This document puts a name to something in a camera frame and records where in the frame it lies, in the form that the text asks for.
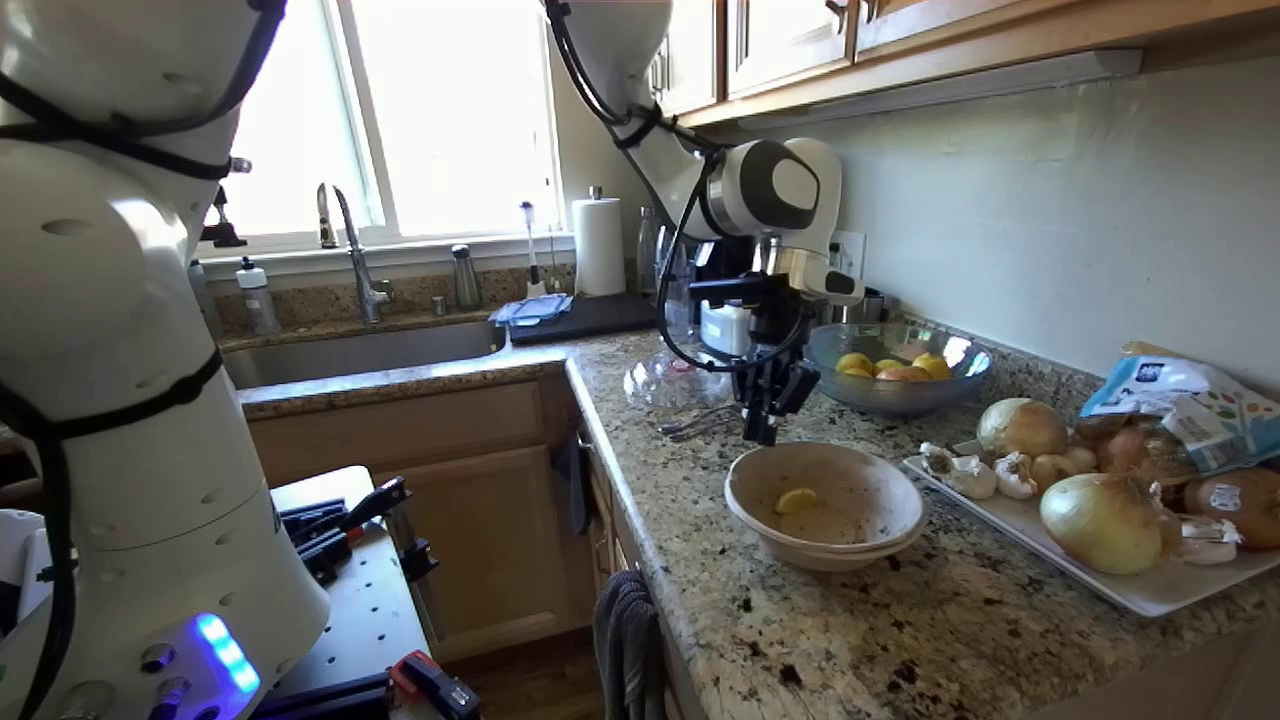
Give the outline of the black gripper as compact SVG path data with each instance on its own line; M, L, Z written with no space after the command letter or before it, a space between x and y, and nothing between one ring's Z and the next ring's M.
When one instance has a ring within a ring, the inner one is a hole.
M790 416L821 371L804 364L809 309L782 275L693 280L695 364L738 379L745 441L776 443L770 413Z

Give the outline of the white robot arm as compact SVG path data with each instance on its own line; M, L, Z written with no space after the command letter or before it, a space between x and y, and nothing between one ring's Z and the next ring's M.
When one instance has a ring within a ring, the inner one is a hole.
M538 18L575 97L661 208L662 348L699 371L728 371L745 436L770 443L776 425L817 391L804 364L817 316L790 259L835 235L835 147L817 138L733 142L668 114L651 64L672 0L538 0Z

